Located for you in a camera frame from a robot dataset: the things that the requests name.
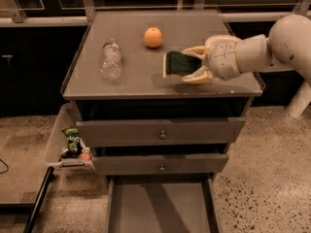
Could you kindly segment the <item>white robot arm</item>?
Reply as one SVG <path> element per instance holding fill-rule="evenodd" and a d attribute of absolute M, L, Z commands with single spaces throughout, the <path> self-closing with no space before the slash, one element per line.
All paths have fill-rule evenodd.
<path fill-rule="evenodd" d="M 202 66 L 183 77 L 186 83 L 229 81 L 244 73 L 297 71 L 304 78 L 287 107 L 291 117 L 300 117 L 311 103 L 311 20 L 301 15 L 280 18 L 268 35 L 241 40 L 229 35 L 208 38 L 203 46 L 183 50 Z"/>

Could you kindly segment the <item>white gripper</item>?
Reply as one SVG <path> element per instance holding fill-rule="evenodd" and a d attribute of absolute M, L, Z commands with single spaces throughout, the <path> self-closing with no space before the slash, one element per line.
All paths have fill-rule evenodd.
<path fill-rule="evenodd" d="M 207 67 L 202 66 L 190 75 L 182 77 L 182 81 L 190 84 L 205 84 L 216 81 L 217 78 L 228 81 L 241 75 L 236 58 L 235 42 L 224 42 L 213 47 L 196 46 L 187 48 L 182 54 L 206 59 Z"/>

